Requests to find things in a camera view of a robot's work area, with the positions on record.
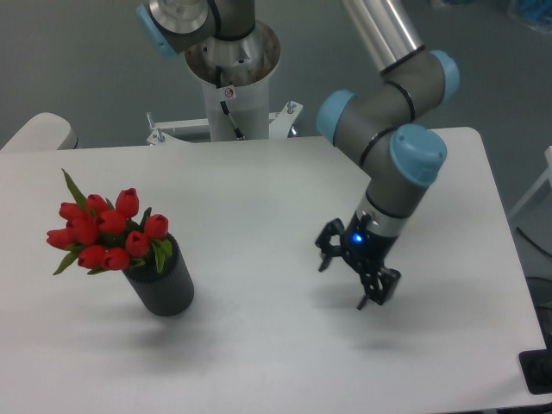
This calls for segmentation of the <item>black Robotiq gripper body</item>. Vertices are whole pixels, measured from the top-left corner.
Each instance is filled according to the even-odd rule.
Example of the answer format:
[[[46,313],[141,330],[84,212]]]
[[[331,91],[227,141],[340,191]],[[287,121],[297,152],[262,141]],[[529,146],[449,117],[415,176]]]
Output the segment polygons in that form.
[[[360,276],[394,273],[385,259],[396,241],[395,236],[383,236],[366,228],[367,219],[353,214],[341,236],[343,259]]]

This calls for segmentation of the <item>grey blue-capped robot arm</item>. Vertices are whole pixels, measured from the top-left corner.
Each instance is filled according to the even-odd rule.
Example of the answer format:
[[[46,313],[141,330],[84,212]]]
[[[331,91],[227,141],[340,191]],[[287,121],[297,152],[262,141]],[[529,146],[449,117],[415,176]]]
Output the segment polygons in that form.
[[[382,86],[367,97],[336,91],[317,113],[317,129],[370,178],[349,223],[326,223],[317,238],[322,267],[342,258],[360,277],[364,302],[383,304],[400,279],[387,254],[436,181],[443,139],[416,120],[460,83],[445,52],[425,48],[398,1],[347,1],[344,8],[373,58]],[[165,56],[184,55],[204,87],[213,141],[266,139],[291,127],[271,118],[267,81],[279,63],[275,33],[251,1],[146,1],[138,19]]]

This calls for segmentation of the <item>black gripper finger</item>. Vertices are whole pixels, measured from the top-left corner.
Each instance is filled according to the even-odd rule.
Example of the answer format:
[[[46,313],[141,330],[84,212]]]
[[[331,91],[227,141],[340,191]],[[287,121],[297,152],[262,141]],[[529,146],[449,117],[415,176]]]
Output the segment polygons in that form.
[[[321,264],[318,271],[325,271],[335,257],[343,257],[344,248],[341,244],[341,237],[345,232],[343,222],[340,218],[327,222],[321,233],[318,235],[315,245],[320,249]]]
[[[393,268],[381,266],[368,270],[362,268],[359,276],[365,292],[356,307],[357,310],[361,311],[368,301],[383,305],[389,300],[398,285],[401,272]]]

